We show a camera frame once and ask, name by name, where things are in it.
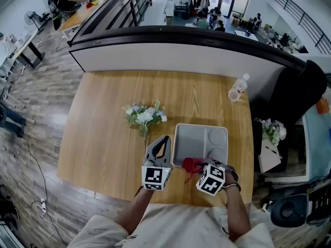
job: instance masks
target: metal railing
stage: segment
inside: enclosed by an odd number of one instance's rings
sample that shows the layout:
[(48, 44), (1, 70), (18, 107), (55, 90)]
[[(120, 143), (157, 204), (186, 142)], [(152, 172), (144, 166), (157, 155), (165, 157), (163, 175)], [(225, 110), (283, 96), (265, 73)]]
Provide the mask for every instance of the metal railing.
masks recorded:
[(139, 26), (153, 0), (107, 0), (77, 30), (77, 36), (87, 36), (104, 30)]
[(315, 21), (292, 0), (275, 0), (288, 12), (310, 36), (322, 54), (331, 54), (331, 42)]

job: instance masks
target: red cloth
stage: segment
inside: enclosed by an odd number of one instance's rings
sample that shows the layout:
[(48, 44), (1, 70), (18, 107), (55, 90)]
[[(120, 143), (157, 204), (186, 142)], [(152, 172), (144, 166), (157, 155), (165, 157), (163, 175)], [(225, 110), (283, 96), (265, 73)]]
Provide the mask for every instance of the red cloth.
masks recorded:
[(199, 159), (199, 158), (185, 158), (184, 159), (182, 168), (185, 169), (185, 171), (190, 174), (190, 177), (185, 181), (185, 183), (190, 181), (194, 174), (203, 170), (203, 166), (199, 165), (202, 163), (202, 161), (203, 161), (203, 159)]

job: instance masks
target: window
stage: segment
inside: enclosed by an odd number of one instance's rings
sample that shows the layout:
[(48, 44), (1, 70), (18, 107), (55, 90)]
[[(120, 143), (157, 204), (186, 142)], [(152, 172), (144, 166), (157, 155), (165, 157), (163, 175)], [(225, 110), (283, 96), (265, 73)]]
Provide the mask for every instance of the window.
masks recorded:
[(248, 3), (248, 0), (234, 0), (232, 10), (243, 14), (243, 13), (245, 13), (247, 3)]

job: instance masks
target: bottle cap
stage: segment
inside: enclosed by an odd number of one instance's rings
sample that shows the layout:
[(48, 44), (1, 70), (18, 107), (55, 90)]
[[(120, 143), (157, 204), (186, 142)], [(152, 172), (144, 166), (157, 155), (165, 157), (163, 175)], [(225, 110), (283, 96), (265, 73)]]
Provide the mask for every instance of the bottle cap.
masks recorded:
[(247, 81), (249, 79), (249, 74), (245, 73), (243, 78), (244, 78), (245, 81)]

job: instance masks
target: gray plastic tray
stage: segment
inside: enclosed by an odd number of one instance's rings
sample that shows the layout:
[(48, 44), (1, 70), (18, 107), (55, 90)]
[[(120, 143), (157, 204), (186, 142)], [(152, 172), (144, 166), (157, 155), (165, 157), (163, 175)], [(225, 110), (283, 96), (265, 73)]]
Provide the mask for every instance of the gray plastic tray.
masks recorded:
[(228, 162), (228, 130), (192, 124), (177, 124), (171, 163), (181, 167), (185, 158), (210, 158)]

